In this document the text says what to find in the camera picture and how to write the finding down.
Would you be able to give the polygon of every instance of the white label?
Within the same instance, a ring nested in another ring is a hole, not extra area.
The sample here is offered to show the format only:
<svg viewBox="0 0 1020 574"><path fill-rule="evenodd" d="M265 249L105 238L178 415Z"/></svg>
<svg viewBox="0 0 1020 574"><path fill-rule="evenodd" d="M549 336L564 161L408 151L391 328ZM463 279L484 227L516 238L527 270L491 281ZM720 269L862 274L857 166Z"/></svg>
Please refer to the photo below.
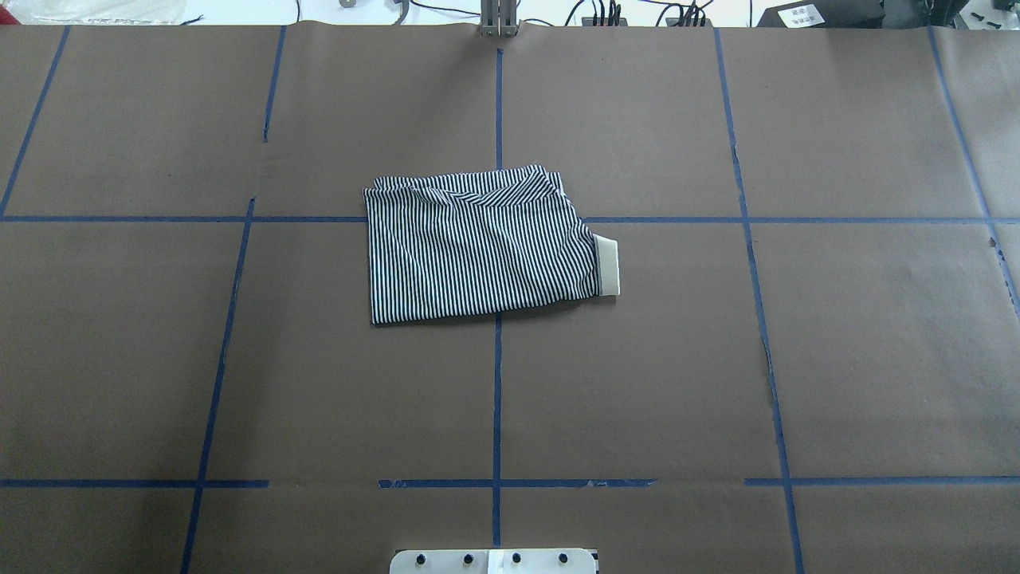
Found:
<svg viewBox="0 0 1020 574"><path fill-rule="evenodd" d="M814 4L805 4L796 8L779 10L779 17L786 28L807 28L818 23L825 23L825 18Z"/></svg>

